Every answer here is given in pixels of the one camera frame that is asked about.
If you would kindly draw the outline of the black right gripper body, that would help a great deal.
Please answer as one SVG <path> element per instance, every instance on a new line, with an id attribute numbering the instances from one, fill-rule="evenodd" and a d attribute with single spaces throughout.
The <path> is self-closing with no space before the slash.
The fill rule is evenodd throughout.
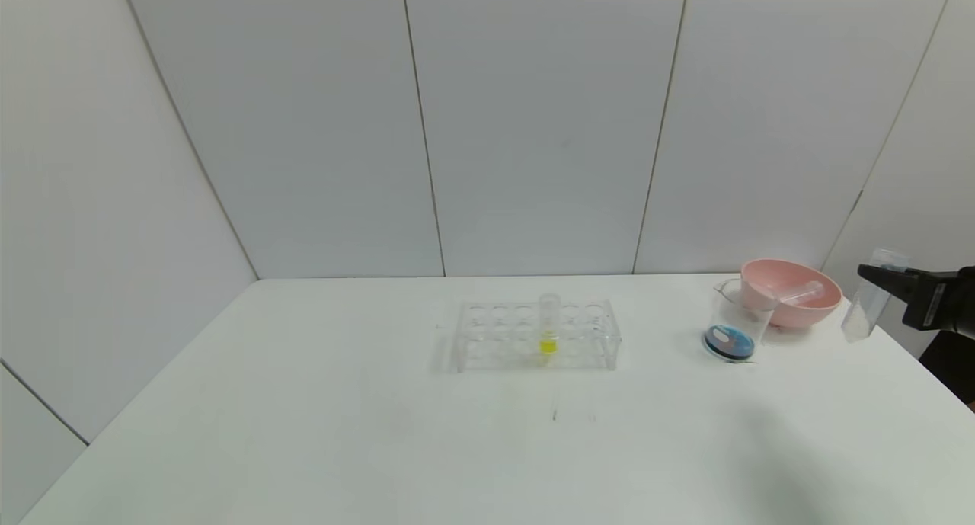
<path id="1" fill-rule="evenodd" d="M 954 272 L 919 271 L 902 323 L 917 331 L 950 331 L 974 338 L 974 267 Z"/>

